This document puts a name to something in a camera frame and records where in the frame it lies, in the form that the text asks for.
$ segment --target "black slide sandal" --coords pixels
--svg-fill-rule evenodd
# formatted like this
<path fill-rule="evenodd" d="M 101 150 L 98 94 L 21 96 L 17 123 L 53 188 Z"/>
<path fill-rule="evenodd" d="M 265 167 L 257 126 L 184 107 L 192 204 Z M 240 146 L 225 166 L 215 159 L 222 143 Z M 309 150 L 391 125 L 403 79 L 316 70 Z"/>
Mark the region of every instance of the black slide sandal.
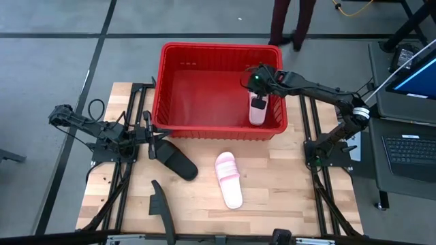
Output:
<path fill-rule="evenodd" d="M 183 152 L 181 152 L 173 143 L 168 140 L 159 140 L 156 142 L 157 160 L 163 163 L 167 168 L 179 175 L 184 180 L 193 180 L 198 174 L 198 169 Z"/>

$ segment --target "pink slide sandal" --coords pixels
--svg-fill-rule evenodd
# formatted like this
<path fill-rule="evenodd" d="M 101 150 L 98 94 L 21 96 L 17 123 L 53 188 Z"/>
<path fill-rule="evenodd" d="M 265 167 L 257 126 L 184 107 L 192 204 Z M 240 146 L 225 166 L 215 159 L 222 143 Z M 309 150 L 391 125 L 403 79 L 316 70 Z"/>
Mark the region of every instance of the pink slide sandal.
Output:
<path fill-rule="evenodd" d="M 239 208 L 243 204 L 243 194 L 240 191 L 239 172 L 232 153 L 223 152 L 215 161 L 215 172 L 219 186 L 228 208 Z"/>

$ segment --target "desk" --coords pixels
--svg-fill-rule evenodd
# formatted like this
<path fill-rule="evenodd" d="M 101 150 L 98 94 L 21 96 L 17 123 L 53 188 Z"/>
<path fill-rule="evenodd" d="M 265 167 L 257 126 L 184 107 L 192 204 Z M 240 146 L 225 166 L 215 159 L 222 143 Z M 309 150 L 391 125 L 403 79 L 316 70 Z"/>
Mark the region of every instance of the desk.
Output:
<path fill-rule="evenodd" d="M 114 83 L 105 120 L 116 120 L 127 108 L 131 85 Z M 153 97 L 154 90 L 148 90 L 144 110 L 151 111 Z M 296 235 L 319 235 L 312 179 L 302 151 L 305 134 L 299 98 L 286 97 L 286 104 L 287 129 L 269 142 L 170 138 L 198 167 L 198 176 L 191 182 L 158 161 L 149 160 L 147 146 L 141 146 L 131 175 L 121 231 L 164 233 L 160 216 L 149 216 L 149 197 L 154 194 L 151 180 L 157 180 L 166 193 L 177 234 L 271 235 L 274 228 L 282 228 Z M 333 106 L 318 102 L 317 107 L 323 131 L 337 126 Z M 225 206 L 215 176 L 215 159 L 227 150 L 235 155 L 240 172 L 244 204 L 237 210 Z M 114 164 L 107 163 L 90 174 L 77 228 L 87 225 L 103 206 L 113 169 Z M 331 167 L 330 178 L 336 204 L 354 229 L 362 232 L 349 176 L 341 168 Z M 110 227 L 114 227 L 117 209 L 115 204 Z M 331 232 L 325 205 L 324 213 Z"/>
<path fill-rule="evenodd" d="M 436 200 L 436 183 L 420 182 L 392 175 L 382 140 L 383 134 L 407 134 L 408 132 L 436 137 L 436 128 L 372 118 L 369 121 L 369 131 L 375 162 L 375 180 L 378 189 L 385 192 Z"/>

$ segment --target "monitor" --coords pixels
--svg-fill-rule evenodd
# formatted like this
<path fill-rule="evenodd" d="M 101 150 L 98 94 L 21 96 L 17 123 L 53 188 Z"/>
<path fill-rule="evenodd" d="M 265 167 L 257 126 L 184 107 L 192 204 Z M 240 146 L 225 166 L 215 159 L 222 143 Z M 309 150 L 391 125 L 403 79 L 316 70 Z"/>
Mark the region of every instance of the monitor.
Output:
<path fill-rule="evenodd" d="M 418 61 L 411 72 L 392 82 L 386 90 L 412 97 L 436 99 L 435 50 Z"/>

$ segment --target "pink slipper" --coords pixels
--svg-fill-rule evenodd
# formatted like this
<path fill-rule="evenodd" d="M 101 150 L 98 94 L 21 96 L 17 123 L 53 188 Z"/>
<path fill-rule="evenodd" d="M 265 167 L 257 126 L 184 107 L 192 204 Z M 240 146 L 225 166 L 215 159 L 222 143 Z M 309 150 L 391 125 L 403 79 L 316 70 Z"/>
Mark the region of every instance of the pink slipper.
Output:
<path fill-rule="evenodd" d="M 260 126 L 264 123 L 265 121 L 265 115 L 266 115 L 266 109 L 268 107 L 268 95 L 262 97 L 263 101 L 266 101 L 266 106 L 264 109 L 258 109 L 258 108 L 254 108 L 253 106 L 251 106 L 251 100 L 256 98 L 256 94 L 250 92 L 249 93 L 249 105 L 250 105 L 250 113 L 249 113 L 249 119 L 250 119 L 250 123 L 252 125 L 255 126 Z"/>
<path fill-rule="evenodd" d="M 243 194 L 240 191 L 239 172 L 232 153 L 221 153 L 215 161 L 215 172 L 225 204 L 228 208 L 239 208 L 243 204 Z"/>

